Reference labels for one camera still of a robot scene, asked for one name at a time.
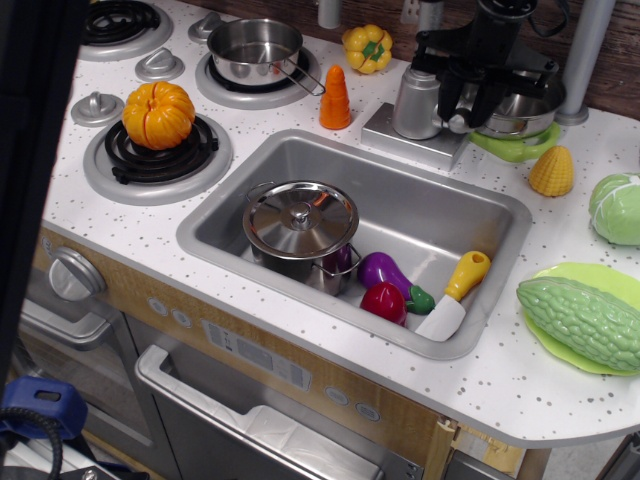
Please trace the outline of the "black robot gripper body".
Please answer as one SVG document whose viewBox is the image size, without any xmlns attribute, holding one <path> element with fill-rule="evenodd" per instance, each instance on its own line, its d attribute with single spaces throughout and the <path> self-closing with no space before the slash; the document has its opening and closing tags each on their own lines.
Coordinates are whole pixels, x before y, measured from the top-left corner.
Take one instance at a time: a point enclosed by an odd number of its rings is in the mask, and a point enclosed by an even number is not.
<svg viewBox="0 0 640 480">
<path fill-rule="evenodd" d="M 474 74 L 512 74 L 509 94 L 539 98 L 559 66 L 524 43 L 520 32 L 529 24 L 537 35 L 548 37 L 560 28 L 538 29 L 533 20 L 537 7 L 536 1 L 477 1 L 470 23 L 416 34 L 412 67 L 435 76 L 441 70 L 463 67 L 469 71 L 468 79 Z"/>
</svg>

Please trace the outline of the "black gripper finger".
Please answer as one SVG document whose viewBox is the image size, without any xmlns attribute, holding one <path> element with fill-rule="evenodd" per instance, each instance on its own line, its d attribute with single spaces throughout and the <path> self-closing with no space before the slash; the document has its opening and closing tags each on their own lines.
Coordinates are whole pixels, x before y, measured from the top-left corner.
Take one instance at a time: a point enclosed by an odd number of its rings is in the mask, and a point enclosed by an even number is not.
<svg viewBox="0 0 640 480">
<path fill-rule="evenodd" d="M 438 115 L 449 120 L 455 113 L 458 102 L 468 80 L 469 71 L 463 67 L 451 67 L 436 75 L 440 82 L 438 94 Z"/>
<path fill-rule="evenodd" d="M 467 100 L 471 103 L 470 128 L 482 126 L 509 94 L 512 74 L 474 74 L 467 83 Z"/>
</svg>

